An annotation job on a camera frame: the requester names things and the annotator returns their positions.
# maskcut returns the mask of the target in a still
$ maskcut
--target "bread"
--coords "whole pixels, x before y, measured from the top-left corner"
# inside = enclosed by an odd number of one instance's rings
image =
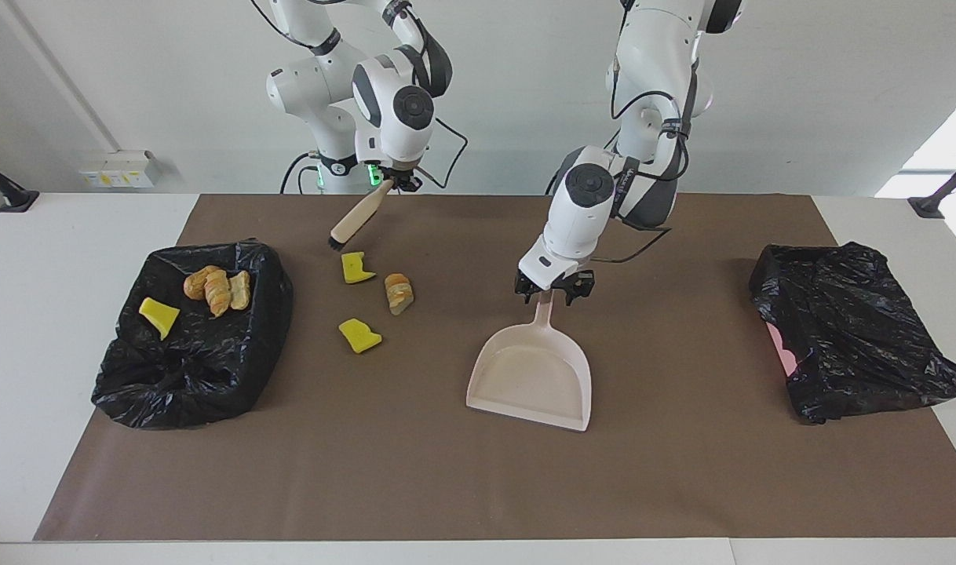
[[[231,294],[230,282],[227,280],[227,272],[222,268],[206,275],[206,304],[210,305],[210,312],[214,318],[220,318],[227,308],[230,307]]]
[[[244,310],[251,301],[251,275],[241,271],[230,278],[230,307],[232,310]]]
[[[213,271],[217,271],[219,267],[214,267],[213,265],[208,265],[208,267],[202,268],[202,271],[192,273],[184,280],[184,295],[190,297],[194,301],[201,301],[206,297],[206,276]]]
[[[384,279],[384,288],[388,291],[388,308],[391,308],[393,315],[405,312],[405,308],[414,301],[412,282],[400,272],[388,275],[388,278]]]

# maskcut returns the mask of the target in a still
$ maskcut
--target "green light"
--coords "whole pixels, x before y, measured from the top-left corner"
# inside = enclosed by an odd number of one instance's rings
[[[384,182],[384,173],[377,165],[367,165],[367,174],[370,174],[370,185],[380,186]]]

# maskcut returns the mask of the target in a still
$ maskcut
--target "bin lined with black bag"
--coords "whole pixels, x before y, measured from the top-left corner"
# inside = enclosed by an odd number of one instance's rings
[[[188,299],[186,276],[206,265],[248,271],[251,301],[220,318]],[[165,340],[138,314],[145,297],[181,310]],[[275,368],[293,311],[293,286],[275,251],[256,240],[170,247],[148,255],[119,314],[91,401],[113,421],[181,428],[254,406]]]
[[[795,356],[786,388],[806,421],[956,397],[956,364],[942,356],[879,251],[854,242],[768,246],[750,293]]]

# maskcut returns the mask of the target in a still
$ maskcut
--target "brown surface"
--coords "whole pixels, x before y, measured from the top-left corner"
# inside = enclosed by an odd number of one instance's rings
[[[956,536],[956,453],[930,409],[791,415],[746,282],[766,243],[834,243],[811,199],[684,195],[660,246],[597,265],[593,297],[553,319],[593,368],[585,434],[464,405],[485,340],[531,321],[513,273],[549,201],[389,198],[348,248],[378,277],[346,286],[325,240],[354,202],[199,200],[181,243],[257,236],[293,280],[276,372],[255,411],[190,432],[95,412],[36,539]],[[643,237],[611,226],[600,253]],[[390,272],[418,298],[399,318]],[[384,343],[353,355],[352,317]]]

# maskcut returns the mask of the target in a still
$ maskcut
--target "beige dustpan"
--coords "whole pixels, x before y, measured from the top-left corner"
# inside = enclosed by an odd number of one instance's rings
[[[571,337],[550,325],[551,294],[540,293],[531,324],[511,326],[489,337],[471,373],[467,404],[585,432],[589,363]]]

